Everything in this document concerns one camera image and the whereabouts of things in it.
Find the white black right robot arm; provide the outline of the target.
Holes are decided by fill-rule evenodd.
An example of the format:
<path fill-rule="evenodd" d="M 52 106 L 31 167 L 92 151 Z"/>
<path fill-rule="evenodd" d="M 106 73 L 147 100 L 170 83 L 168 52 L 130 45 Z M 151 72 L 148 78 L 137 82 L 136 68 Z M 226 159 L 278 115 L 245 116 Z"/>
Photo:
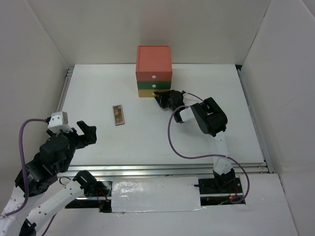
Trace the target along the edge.
<path fill-rule="evenodd" d="M 225 131 L 228 119 L 224 111 L 217 102 L 209 97 L 201 100 L 200 103 L 187 106 L 184 103 L 185 91 L 169 90 L 163 92 L 154 92 L 154 98 L 158 105 L 163 108 L 169 108 L 172 111 L 167 127 L 167 137 L 171 149 L 180 157 L 186 159 L 195 159 L 195 157 L 185 157 L 177 152 L 171 141 L 171 122 L 175 120 L 177 123 L 185 123 L 190 120 L 195 120 L 198 127 L 205 135 L 210 135 L 214 138 L 217 148 L 222 150 L 222 154 L 209 154 L 213 158 L 213 174 L 214 183 L 201 185 L 200 188 L 215 188 L 219 192 L 226 192 L 235 181 L 235 171 L 227 157 L 227 148 L 225 142 Z"/>

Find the white foil covered panel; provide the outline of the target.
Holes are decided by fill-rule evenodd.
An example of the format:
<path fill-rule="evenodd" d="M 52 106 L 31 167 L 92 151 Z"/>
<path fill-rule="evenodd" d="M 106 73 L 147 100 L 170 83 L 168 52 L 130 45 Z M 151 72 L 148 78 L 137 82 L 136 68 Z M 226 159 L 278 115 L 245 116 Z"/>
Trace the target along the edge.
<path fill-rule="evenodd" d="M 117 178 L 111 191 L 114 213 L 186 212 L 202 209 L 196 177 Z"/>

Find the red top drawer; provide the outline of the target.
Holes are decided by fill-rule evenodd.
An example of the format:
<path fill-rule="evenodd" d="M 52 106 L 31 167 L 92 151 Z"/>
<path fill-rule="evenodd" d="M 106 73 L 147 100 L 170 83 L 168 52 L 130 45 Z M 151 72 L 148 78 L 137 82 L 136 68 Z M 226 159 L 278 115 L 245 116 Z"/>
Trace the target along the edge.
<path fill-rule="evenodd" d="M 171 81 L 172 72 L 136 72 L 137 81 Z"/>

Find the brown eyeshadow palette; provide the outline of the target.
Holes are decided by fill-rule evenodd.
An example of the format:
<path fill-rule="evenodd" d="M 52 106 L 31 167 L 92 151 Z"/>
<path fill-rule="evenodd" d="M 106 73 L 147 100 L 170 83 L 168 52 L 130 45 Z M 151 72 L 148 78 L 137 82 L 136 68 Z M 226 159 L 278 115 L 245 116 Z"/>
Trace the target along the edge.
<path fill-rule="evenodd" d="M 116 126 L 125 123 L 122 105 L 113 106 L 114 123 Z"/>

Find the red drawer cabinet shell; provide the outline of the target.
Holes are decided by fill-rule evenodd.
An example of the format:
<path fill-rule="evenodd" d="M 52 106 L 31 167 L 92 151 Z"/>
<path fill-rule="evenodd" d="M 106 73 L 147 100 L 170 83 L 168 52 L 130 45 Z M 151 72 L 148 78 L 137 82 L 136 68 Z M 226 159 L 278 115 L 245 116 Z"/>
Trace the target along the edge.
<path fill-rule="evenodd" d="M 137 48 L 136 72 L 172 71 L 169 45 L 139 45 Z"/>

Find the yellow bottom drawer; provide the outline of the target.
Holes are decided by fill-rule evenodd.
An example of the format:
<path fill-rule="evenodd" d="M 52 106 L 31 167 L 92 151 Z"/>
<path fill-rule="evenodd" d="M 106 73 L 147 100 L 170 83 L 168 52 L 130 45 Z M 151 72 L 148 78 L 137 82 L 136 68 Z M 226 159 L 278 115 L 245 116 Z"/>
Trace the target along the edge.
<path fill-rule="evenodd" d="M 161 92 L 160 89 L 139 89 L 138 96 L 139 97 L 154 97 L 155 92 Z"/>

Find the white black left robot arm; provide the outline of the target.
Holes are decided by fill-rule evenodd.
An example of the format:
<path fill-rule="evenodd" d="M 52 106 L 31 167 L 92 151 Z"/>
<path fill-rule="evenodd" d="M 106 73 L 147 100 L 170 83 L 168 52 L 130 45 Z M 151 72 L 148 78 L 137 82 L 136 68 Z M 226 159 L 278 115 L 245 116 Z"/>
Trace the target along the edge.
<path fill-rule="evenodd" d="M 34 159 L 25 162 L 23 133 L 25 121 L 19 131 L 19 152 L 22 169 L 15 179 L 12 195 L 0 216 L 2 236 L 34 236 L 45 223 L 51 224 L 56 214 L 77 197 L 93 195 L 106 197 L 105 185 L 87 170 L 79 171 L 69 183 L 44 203 L 37 202 L 57 181 L 57 174 L 67 171 L 76 150 L 95 144 L 96 127 L 77 122 L 83 131 L 61 125 L 59 131 L 48 129 L 49 138 Z"/>

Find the green drawer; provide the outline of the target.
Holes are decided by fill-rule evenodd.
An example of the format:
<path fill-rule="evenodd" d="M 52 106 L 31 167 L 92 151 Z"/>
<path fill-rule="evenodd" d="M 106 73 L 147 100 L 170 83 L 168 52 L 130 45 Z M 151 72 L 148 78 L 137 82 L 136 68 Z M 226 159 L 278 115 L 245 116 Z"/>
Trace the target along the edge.
<path fill-rule="evenodd" d="M 170 89 L 171 81 L 137 81 L 138 89 Z"/>

